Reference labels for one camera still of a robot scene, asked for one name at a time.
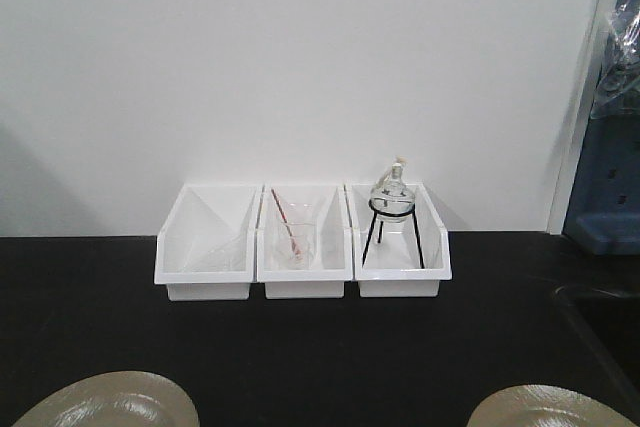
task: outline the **plastic tray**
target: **plastic tray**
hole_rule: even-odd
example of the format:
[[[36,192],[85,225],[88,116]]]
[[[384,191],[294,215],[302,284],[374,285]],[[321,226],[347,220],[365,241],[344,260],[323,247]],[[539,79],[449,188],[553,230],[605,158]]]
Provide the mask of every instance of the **plastic tray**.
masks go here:
[[[347,184],[345,193],[351,215],[354,273],[362,297],[433,297],[441,280],[451,279],[447,229],[422,184],[408,184],[416,194],[416,216],[425,268],[420,268],[411,217],[402,223],[384,224],[382,243],[371,239],[365,265],[362,250],[373,212],[368,206],[371,185]]]
[[[278,207],[307,203],[315,207],[316,249],[307,268],[292,269],[277,254]],[[257,279],[269,299],[343,297],[344,282],[353,279],[352,235],[342,185],[265,186],[257,230]]]
[[[247,299],[261,186],[184,185],[158,234],[155,283],[171,300]],[[216,261],[216,249],[233,259]]]

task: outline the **black table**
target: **black table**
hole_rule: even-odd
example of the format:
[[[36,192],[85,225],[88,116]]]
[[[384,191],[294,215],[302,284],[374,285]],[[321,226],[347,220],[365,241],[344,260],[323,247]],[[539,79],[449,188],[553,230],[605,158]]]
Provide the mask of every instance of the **black table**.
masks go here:
[[[177,382],[214,425],[464,426],[512,385],[577,390],[636,423],[554,300],[636,288],[637,258],[538,233],[452,233],[453,280],[430,299],[170,302],[155,238],[0,239],[0,424],[114,370]]]

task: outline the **stand leg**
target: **stand leg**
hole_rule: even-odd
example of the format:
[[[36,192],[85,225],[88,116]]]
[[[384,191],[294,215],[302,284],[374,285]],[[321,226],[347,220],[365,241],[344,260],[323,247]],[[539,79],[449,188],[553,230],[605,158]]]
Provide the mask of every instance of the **stand leg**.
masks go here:
[[[367,234],[367,243],[364,246],[364,252],[362,253],[362,265],[364,265],[364,261],[367,260],[367,252],[369,250],[369,243],[371,242],[371,234],[373,234],[373,228],[376,225],[376,217],[378,217],[378,213],[373,213],[373,219],[371,219],[371,226],[369,227],[369,233]]]
[[[422,243],[420,242],[420,231],[418,230],[418,219],[416,218],[416,211],[411,213],[413,217],[413,230],[416,232],[416,243],[418,244],[418,253],[420,254],[420,268],[424,269],[424,260],[422,260]]]

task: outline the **paper plate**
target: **paper plate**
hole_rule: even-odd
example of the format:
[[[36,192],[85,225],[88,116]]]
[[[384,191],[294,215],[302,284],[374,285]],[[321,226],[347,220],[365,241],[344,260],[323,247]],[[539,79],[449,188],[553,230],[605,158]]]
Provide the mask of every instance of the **paper plate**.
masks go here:
[[[14,427],[199,427],[189,396],[148,372],[110,372],[50,395]]]
[[[636,427],[615,410],[572,390],[519,385],[483,400],[467,427]]]

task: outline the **glassware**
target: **glassware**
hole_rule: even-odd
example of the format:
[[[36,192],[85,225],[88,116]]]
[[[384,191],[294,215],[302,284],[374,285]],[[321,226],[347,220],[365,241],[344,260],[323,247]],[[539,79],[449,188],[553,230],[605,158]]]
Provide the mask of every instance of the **glassware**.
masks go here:
[[[387,214],[408,214],[416,203],[415,194],[402,181],[402,164],[391,166],[389,175],[371,189],[371,205],[380,212],[378,219],[400,223],[406,217],[387,217]]]
[[[306,203],[283,201],[271,189],[277,207],[276,252],[285,269],[308,269],[316,247],[314,208]]]

